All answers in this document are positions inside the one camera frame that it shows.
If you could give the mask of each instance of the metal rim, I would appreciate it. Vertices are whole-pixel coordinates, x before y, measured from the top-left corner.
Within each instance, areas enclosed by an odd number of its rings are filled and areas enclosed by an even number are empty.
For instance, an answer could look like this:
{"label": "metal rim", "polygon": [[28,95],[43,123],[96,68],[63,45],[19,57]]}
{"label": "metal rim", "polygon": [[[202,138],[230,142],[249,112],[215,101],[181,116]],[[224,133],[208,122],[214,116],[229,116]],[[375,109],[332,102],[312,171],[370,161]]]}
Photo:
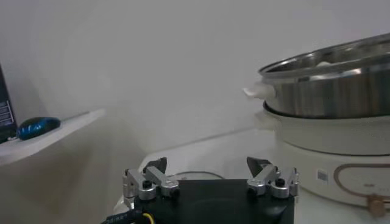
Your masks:
{"label": "metal rim", "polygon": [[[364,38],[348,43],[343,43],[335,46],[330,46],[322,49],[318,49],[313,52],[296,55],[286,60],[278,61],[276,63],[267,65],[259,70],[259,73],[263,76],[263,82],[265,83],[279,83],[279,82],[307,82],[310,80],[318,79],[333,79],[339,76],[345,76],[346,71],[352,71],[356,68],[364,68],[372,65],[380,65],[388,63],[390,61],[390,50],[374,56],[362,57],[354,60],[339,61],[330,64],[329,66],[319,67],[304,67],[286,71],[272,71],[282,65],[292,63],[297,60],[301,60],[305,57],[309,57],[317,54],[326,54],[329,52],[340,51],[343,49],[380,44],[384,41],[390,41],[390,33],[386,33],[379,36]],[[354,72],[347,72],[348,75],[354,75]]]}

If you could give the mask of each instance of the cable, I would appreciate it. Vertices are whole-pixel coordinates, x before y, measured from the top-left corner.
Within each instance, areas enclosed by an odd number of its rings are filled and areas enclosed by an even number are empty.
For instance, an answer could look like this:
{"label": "cable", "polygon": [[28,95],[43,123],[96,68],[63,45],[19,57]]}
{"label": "cable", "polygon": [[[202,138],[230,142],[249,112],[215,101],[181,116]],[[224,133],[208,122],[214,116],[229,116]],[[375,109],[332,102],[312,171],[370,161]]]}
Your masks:
{"label": "cable", "polygon": [[168,177],[173,177],[173,176],[176,176],[176,175],[183,175],[183,174],[187,174],[187,173],[206,173],[206,174],[210,174],[210,175],[216,176],[216,177],[218,177],[220,179],[225,179],[223,176],[218,175],[218,174],[213,173],[213,172],[209,172],[209,171],[185,171],[185,172],[180,172],[180,173],[175,173],[175,174],[169,175]]}
{"label": "cable", "polygon": [[153,217],[149,213],[143,213],[142,216],[146,217],[147,219],[149,219],[149,222],[151,224],[154,224],[154,219],[153,219]]}

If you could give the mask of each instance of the screw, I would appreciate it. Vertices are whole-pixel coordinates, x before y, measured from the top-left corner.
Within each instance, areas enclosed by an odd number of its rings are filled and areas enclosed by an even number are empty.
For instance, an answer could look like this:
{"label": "screw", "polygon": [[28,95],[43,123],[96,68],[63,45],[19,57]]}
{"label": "screw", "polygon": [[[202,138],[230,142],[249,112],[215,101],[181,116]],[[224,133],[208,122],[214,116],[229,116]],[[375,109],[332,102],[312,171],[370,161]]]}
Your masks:
{"label": "screw", "polygon": [[142,182],[142,188],[143,189],[149,189],[152,187],[152,182],[150,180],[144,180]]}
{"label": "screw", "polygon": [[277,187],[284,187],[285,186],[285,181],[283,179],[279,178],[279,179],[275,180],[275,185]]}

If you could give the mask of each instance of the white shelf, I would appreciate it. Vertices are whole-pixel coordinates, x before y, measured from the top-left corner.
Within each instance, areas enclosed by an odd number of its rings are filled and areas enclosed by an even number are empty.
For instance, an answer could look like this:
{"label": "white shelf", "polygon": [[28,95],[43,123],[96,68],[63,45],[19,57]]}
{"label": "white shelf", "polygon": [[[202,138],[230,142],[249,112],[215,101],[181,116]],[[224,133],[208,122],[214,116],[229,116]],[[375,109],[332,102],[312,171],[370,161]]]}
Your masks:
{"label": "white shelf", "polygon": [[87,126],[105,115],[105,110],[96,110],[62,121],[61,126],[46,134],[26,141],[15,139],[0,144],[0,166],[13,163],[38,153],[78,129]]}

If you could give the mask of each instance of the white cooker base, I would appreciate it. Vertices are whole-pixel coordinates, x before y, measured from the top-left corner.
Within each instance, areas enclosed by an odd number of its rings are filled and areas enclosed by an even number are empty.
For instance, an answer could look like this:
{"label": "white cooker base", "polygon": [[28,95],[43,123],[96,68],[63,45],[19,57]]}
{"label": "white cooker base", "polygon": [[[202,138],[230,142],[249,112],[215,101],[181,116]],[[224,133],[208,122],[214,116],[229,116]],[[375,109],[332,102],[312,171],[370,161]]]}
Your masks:
{"label": "white cooker base", "polygon": [[342,156],[276,142],[276,164],[296,167],[305,189],[352,205],[367,206],[366,196],[372,194],[389,200],[390,156]]}

